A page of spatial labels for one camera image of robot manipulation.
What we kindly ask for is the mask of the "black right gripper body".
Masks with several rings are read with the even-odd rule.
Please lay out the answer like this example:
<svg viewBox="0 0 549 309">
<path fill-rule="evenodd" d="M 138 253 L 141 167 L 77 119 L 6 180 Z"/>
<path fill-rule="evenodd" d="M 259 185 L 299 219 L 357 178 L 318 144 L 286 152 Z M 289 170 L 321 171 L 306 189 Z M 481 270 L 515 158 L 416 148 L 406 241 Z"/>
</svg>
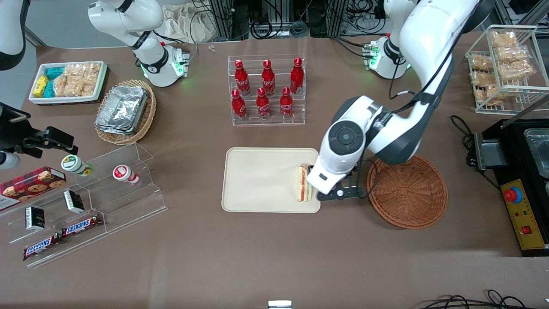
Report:
<svg viewBox="0 0 549 309">
<path fill-rule="evenodd" d="M 29 122 L 31 115 L 7 104 L 0 104 L 0 146 L 8 152 L 43 152 L 41 132 Z"/>
</svg>

